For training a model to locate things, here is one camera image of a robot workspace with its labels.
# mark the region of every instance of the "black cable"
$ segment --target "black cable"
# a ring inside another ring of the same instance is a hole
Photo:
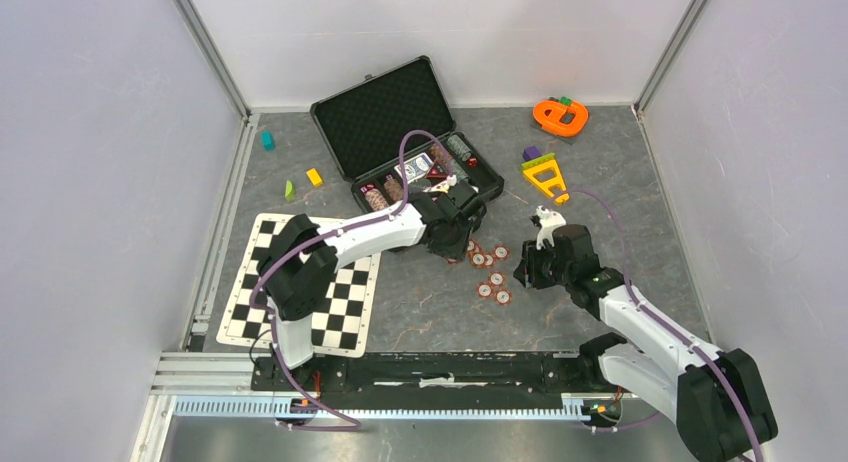
[[[256,343],[259,342],[259,339],[261,339],[265,334],[269,332],[271,332],[271,329],[268,329],[265,332],[262,332],[261,334],[257,335],[256,338],[253,339],[253,343],[250,344],[250,350],[247,351],[247,356],[250,357],[250,361],[253,362],[254,369],[256,368],[256,359],[253,358],[253,349],[256,347]]]

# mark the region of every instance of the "black and white checkered board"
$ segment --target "black and white checkered board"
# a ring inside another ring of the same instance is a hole
[[[291,217],[283,214],[256,216],[218,329],[219,343],[250,347],[259,334],[271,328],[267,312],[251,309],[248,298],[259,280],[258,261],[266,256],[273,237],[283,230]],[[310,219],[319,225],[340,222],[338,219]],[[316,353],[345,357],[361,357],[365,353],[379,266],[380,254],[374,254],[357,260],[336,274],[335,281],[327,290],[327,298],[312,315],[312,344]],[[270,334],[262,337],[262,341],[270,340]],[[266,344],[259,342],[257,346],[264,347]]]

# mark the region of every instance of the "yellow toy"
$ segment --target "yellow toy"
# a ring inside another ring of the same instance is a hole
[[[312,182],[313,187],[321,187],[324,185],[324,181],[321,179],[321,174],[318,173],[315,169],[309,169],[306,171],[307,177],[309,177],[309,181]]]
[[[552,177],[545,177],[544,180],[539,176],[545,173],[553,173]],[[533,160],[521,164],[521,173],[528,182],[533,184],[533,187],[539,189],[543,194],[553,198],[554,193],[551,189],[567,190],[565,187],[565,179],[562,177],[562,172],[559,170],[559,164],[556,162],[556,156],[546,154]],[[568,194],[562,194],[554,200],[556,205],[562,205],[568,200]]]

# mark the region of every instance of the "purple toy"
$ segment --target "purple toy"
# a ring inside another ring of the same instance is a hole
[[[524,158],[524,162],[530,162],[531,160],[538,159],[541,156],[542,153],[539,151],[539,149],[536,148],[535,145],[527,147],[526,149],[524,149],[524,153],[521,154],[521,157]]]

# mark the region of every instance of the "yellow connector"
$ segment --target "yellow connector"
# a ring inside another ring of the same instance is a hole
[[[312,182],[312,185],[314,187],[321,187],[322,185],[324,185],[324,181],[321,179],[321,174],[319,174],[317,170],[307,170],[306,176],[309,177],[309,181]]]

